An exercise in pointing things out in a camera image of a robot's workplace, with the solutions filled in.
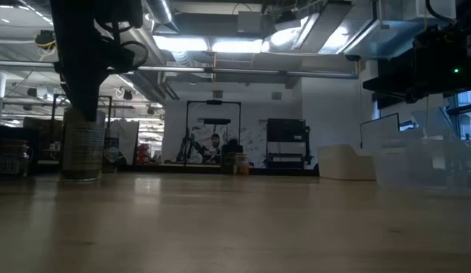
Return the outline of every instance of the cylindrical container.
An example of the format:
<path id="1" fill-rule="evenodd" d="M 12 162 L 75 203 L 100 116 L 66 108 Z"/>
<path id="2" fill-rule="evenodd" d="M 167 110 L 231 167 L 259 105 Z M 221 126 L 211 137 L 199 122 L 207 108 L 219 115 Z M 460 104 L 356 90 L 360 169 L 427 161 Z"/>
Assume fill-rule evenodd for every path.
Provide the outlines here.
<path id="1" fill-rule="evenodd" d="M 26 140 L 3 140 L 0 144 L 0 175 L 25 177 L 30 170 Z"/>
<path id="2" fill-rule="evenodd" d="M 235 161 L 237 163 L 237 174 L 249 175 L 250 173 L 250 164 L 247 159 L 247 155 L 243 153 L 237 153 L 235 156 Z"/>
<path id="3" fill-rule="evenodd" d="M 102 159 L 102 173 L 115 174 L 117 172 L 117 160 L 119 159 L 119 132 L 105 129 L 104 156 Z"/>
<path id="4" fill-rule="evenodd" d="M 95 122 L 88 122 L 81 110 L 65 109 L 61 136 L 62 180 L 88 182 L 100 178 L 104 123 L 102 111 L 97 111 Z"/>

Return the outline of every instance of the ceiling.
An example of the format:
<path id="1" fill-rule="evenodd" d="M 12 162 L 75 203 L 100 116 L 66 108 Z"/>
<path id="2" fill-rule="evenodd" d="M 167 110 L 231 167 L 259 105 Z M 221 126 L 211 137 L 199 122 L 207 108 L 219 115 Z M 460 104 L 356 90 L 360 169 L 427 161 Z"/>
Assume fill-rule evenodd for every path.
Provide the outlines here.
<path id="1" fill-rule="evenodd" d="M 217 30 L 222 32 L 223 28 L 219 25 L 210 23 L 217 16 L 216 20 L 237 21 L 239 11 L 254 12 L 264 11 L 264 15 L 273 16 L 276 11 L 281 8 L 297 6 L 302 7 L 304 3 L 311 3 L 312 0 L 244 0 L 243 4 L 234 3 L 224 0 L 171 0 L 171 7 L 174 13 L 175 21 L 181 18 L 200 18 L 198 21 L 187 21 L 188 25 L 204 26 L 203 31 L 210 34 L 210 31 Z M 350 1 L 340 0 L 339 2 L 348 3 Z M 402 2 L 401 0 L 387 0 L 386 3 Z M 25 8 L 25 3 L 33 5 L 37 8 L 32 11 Z M 329 6 L 321 9 L 314 9 L 313 12 L 318 15 L 316 26 L 308 33 L 308 38 L 304 42 L 304 46 L 299 50 L 281 50 L 267 53 L 224 53 L 219 52 L 191 52 L 193 60 L 197 65 L 205 67 L 238 67 L 238 68 L 254 68 L 254 69 L 271 69 L 281 71 L 333 71 L 336 73 L 354 73 L 354 63 L 348 61 L 340 53 L 341 49 L 356 43 L 360 34 L 375 24 L 375 7 L 369 0 L 354 0 L 350 8 L 343 11 L 332 11 L 330 14 Z M 405 33 L 409 38 L 413 36 L 413 31 L 420 28 L 422 21 L 417 18 L 411 23 L 403 22 L 402 18 L 394 16 L 394 14 L 402 14 L 401 10 L 393 5 L 384 6 L 385 16 L 384 24 L 391 26 L 390 31 L 383 31 L 377 27 L 375 32 L 370 33 L 361 43 L 356 44 L 350 51 L 351 54 L 359 54 L 364 58 L 388 58 L 390 55 L 382 55 L 382 53 L 394 54 L 397 50 L 384 51 L 388 49 L 385 42 L 393 42 L 396 48 L 403 49 L 407 41 L 399 35 Z M 46 55 L 44 51 L 39 49 L 32 43 L 33 38 L 40 30 L 53 30 L 49 19 L 48 2 L 45 0 L 0 0 L 0 60 L 9 61 L 47 61 L 53 62 L 58 60 L 55 52 Z M 136 40 L 143 43 L 149 48 L 149 59 L 146 65 L 179 65 L 174 59 L 172 53 L 168 50 L 161 50 L 152 38 L 151 33 L 152 21 L 149 17 L 144 18 L 144 26 L 139 30 L 130 30 L 122 34 L 122 41 Z M 328 46 L 329 41 L 337 40 L 339 47 Z M 328 55 L 318 55 L 316 53 L 319 47 L 323 46 Z M 142 52 L 135 50 L 138 58 Z M 51 103 L 41 98 L 32 98 L 27 96 L 27 90 L 31 87 L 48 86 L 57 93 L 62 93 L 60 87 L 60 79 L 52 69 L 24 67 L 0 67 L 0 71 L 5 71 L 8 75 L 8 84 L 6 100 L 9 102 L 31 102 L 31 103 Z M 22 87 L 16 87 L 18 83 L 24 81 Z M 175 96 L 167 90 L 166 86 L 159 86 L 160 81 L 167 80 L 168 84 L 174 91 Z M 116 116 L 125 117 L 145 117 L 147 115 L 146 108 L 149 100 L 165 104 L 166 102 L 177 99 L 210 99 L 212 98 L 211 89 L 224 90 L 224 99 L 233 99 L 237 101 L 254 101 L 266 103 L 285 103 L 290 102 L 290 92 L 297 82 L 297 77 L 279 77 L 279 76 L 259 76 L 255 74 L 219 74 L 216 75 L 215 84 L 213 83 L 211 74 L 180 74 L 157 72 L 141 72 L 135 77 L 132 75 L 111 75 L 101 85 L 100 94 L 105 96 L 113 96 L 116 107 Z M 123 89 L 133 90 L 133 99 L 131 101 L 124 100 L 121 96 Z M 281 92 L 282 100 L 274 102 L 271 99 L 272 92 Z M 30 113 L 44 115 L 51 112 L 46 106 L 33 107 Z M 22 113 L 24 110 L 21 105 L 8 105 L 6 112 Z M 158 109 L 155 114 L 160 120 L 164 117 L 162 109 Z"/>

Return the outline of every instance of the white wall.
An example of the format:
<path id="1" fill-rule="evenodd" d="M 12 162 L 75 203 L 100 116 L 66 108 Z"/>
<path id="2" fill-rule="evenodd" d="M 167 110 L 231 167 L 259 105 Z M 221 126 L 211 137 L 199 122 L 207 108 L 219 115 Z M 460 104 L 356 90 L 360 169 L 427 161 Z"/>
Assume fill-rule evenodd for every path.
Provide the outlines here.
<path id="1" fill-rule="evenodd" d="M 318 147 L 349 144 L 360 148 L 360 125 L 371 121 L 372 92 L 362 82 L 378 75 L 376 61 L 368 61 L 358 80 L 312 79 L 302 81 L 302 116 L 311 127 L 310 148 L 317 163 Z"/>
<path id="2" fill-rule="evenodd" d="M 241 144 L 249 160 L 257 168 L 263 166 L 265 155 L 265 122 L 268 118 L 301 118 L 297 107 L 290 103 L 242 102 Z M 165 106 L 165 135 L 162 141 L 162 161 L 176 159 L 184 137 L 186 102 L 169 102 Z"/>
<path id="3" fill-rule="evenodd" d="M 213 99 L 212 88 L 223 91 L 224 101 L 272 103 L 272 92 L 281 92 L 282 100 L 279 102 L 292 102 L 293 99 L 292 90 L 280 83 L 197 83 L 194 86 L 182 82 L 170 84 L 184 101 Z"/>
<path id="4" fill-rule="evenodd" d="M 430 95 L 429 96 L 429 109 L 435 107 L 447 106 L 447 99 L 444 99 L 442 94 Z M 380 109 L 380 115 L 382 117 L 398 113 L 400 122 L 406 122 L 412 120 L 412 112 L 414 111 L 425 111 L 427 109 L 427 98 L 421 99 L 416 103 L 397 103 L 389 107 Z"/>

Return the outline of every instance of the black stand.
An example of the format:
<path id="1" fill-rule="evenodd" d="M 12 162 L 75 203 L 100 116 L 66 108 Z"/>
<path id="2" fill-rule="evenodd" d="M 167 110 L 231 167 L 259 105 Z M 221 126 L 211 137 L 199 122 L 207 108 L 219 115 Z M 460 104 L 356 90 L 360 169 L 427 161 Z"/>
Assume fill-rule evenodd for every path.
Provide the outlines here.
<path id="1" fill-rule="evenodd" d="M 241 122 L 241 116 L 242 116 L 242 102 L 223 102 L 223 101 L 220 101 L 220 100 L 207 100 L 207 101 L 187 101 L 187 117 L 186 117 L 186 121 L 185 121 L 185 125 L 184 127 L 186 128 L 186 132 L 185 132 L 185 135 L 184 135 L 184 139 L 188 140 L 189 139 L 189 130 L 190 128 L 188 128 L 188 117 L 190 116 L 190 104 L 191 103 L 206 103 L 207 105 L 223 105 L 223 104 L 236 104 L 239 106 L 239 111 L 238 111 L 238 143 L 240 144 L 240 122 Z M 219 122 L 219 121 L 229 121 L 229 120 L 222 120 L 222 119 L 212 119 L 213 122 Z M 183 166 L 186 166 L 187 165 L 187 153 L 188 153 L 188 149 L 185 149 L 184 150 L 184 163 L 183 163 Z"/>
<path id="2" fill-rule="evenodd" d="M 305 120 L 275 119 L 267 120 L 267 143 L 265 145 L 265 164 L 267 168 L 300 168 L 306 163 L 311 165 L 309 148 L 309 127 Z M 300 153 L 268 152 L 269 143 L 304 143 L 305 155 Z M 276 158 L 293 158 L 292 161 L 275 161 Z"/>

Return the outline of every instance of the person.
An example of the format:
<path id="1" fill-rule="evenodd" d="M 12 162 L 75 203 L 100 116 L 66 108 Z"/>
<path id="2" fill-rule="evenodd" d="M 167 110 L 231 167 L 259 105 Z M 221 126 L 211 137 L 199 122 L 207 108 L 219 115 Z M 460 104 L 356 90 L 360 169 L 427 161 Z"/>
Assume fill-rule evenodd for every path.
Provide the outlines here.
<path id="1" fill-rule="evenodd" d="M 220 146 L 220 136 L 217 133 L 214 133 L 212 135 L 212 146 L 215 149 L 218 149 L 218 147 Z"/>
<path id="2" fill-rule="evenodd" d="M 211 157 L 207 160 L 210 165 L 220 164 L 220 135 L 212 135 L 212 147 L 209 147 Z"/>

